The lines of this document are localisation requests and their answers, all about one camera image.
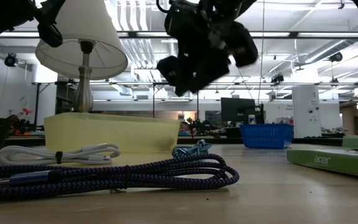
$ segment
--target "computer monitor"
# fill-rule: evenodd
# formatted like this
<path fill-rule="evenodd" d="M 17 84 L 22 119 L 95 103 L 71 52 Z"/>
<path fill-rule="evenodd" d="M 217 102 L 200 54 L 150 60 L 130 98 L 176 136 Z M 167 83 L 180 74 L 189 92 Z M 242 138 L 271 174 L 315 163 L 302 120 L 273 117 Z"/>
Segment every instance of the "computer monitor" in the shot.
<path fill-rule="evenodd" d="M 248 123 L 248 115 L 255 115 L 255 100 L 221 98 L 222 121 Z"/>

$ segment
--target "wooden table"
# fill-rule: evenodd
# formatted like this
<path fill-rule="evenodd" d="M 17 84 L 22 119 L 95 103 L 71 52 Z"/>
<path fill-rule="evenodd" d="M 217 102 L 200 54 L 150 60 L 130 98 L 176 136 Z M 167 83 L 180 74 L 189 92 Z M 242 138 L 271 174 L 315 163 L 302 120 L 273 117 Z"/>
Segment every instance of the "wooden table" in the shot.
<path fill-rule="evenodd" d="M 0 223 L 358 223 L 357 177 L 289 164 L 284 151 L 226 145 L 211 152 L 240 173 L 237 184 L 211 191 L 128 189 L 0 202 Z M 169 157 L 124 154 L 114 165 Z"/>

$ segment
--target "translucent plastic bin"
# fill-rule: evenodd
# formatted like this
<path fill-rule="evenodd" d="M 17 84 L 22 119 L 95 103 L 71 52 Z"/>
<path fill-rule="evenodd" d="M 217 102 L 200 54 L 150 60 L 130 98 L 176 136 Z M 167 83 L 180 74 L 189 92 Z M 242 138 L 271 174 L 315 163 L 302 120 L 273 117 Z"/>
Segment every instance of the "translucent plastic bin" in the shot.
<path fill-rule="evenodd" d="M 180 121 L 88 113 L 63 113 L 45 118 L 47 148 L 72 151 L 82 146 L 113 143 L 121 152 L 171 152 Z"/>
<path fill-rule="evenodd" d="M 289 124 L 243 124 L 244 145 L 255 149 L 284 149 L 292 142 L 293 126 Z"/>

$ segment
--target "acer logo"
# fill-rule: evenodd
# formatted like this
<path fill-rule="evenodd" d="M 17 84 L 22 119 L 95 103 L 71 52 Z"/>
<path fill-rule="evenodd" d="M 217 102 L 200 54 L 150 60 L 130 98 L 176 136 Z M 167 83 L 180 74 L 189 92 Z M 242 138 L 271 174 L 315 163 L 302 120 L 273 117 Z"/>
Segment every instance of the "acer logo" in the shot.
<path fill-rule="evenodd" d="M 329 157 L 315 156 L 314 157 L 314 162 L 321 163 L 321 164 L 328 164 L 328 161 L 330 159 L 331 158 L 329 158 Z"/>

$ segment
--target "yellow plastic container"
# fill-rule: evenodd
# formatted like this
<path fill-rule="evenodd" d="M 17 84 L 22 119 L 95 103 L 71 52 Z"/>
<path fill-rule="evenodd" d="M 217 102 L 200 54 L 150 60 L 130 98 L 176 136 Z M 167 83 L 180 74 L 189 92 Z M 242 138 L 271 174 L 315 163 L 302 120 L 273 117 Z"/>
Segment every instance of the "yellow plastic container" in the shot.
<path fill-rule="evenodd" d="M 121 152 L 170 152 L 177 144 L 180 121 L 89 113 L 45 118 L 47 148 L 73 151 L 112 143 Z"/>

